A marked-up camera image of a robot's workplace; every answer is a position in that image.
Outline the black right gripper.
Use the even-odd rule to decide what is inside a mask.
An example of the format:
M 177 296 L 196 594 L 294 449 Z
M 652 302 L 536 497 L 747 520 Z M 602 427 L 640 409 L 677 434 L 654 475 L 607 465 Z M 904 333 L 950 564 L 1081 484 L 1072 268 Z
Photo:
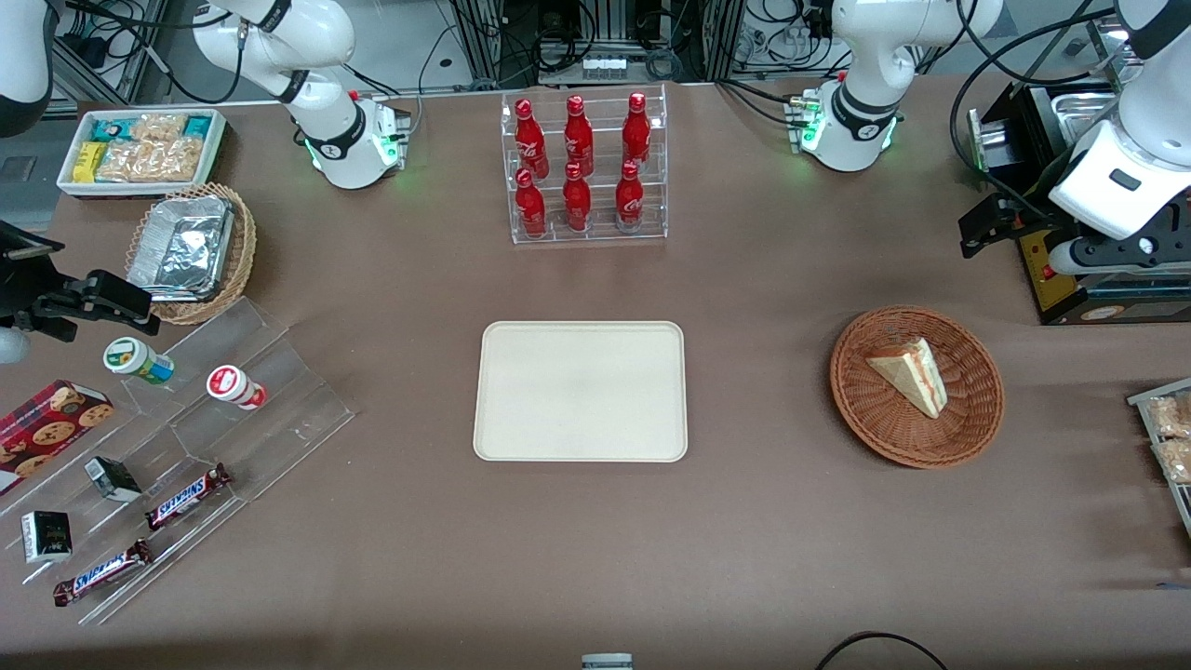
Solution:
M 1 317 L 4 327 L 43 332 L 60 342 L 75 339 L 71 318 L 89 318 L 85 298 L 71 289 L 75 280 L 57 268 L 52 253 L 63 243 L 1 223 Z M 161 318 L 152 315 L 152 294 L 114 273 L 87 275 L 87 300 L 116 317 L 131 319 L 141 334 L 157 336 Z

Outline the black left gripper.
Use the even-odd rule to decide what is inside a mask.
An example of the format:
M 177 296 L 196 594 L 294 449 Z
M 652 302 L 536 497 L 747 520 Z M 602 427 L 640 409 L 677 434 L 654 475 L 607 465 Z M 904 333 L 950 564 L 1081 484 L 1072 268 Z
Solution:
M 960 218 L 960 251 L 973 259 L 985 248 L 1017 240 L 1028 234 L 1016 200 L 989 195 L 985 207 L 974 207 Z M 1024 250 L 1037 251 L 1058 275 L 1187 275 L 1190 223 L 1187 192 L 1158 209 L 1143 228 L 1124 240 L 1099 233 L 1089 224 L 1068 215 L 1059 217 L 1056 228 L 1039 230 L 1024 239 Z

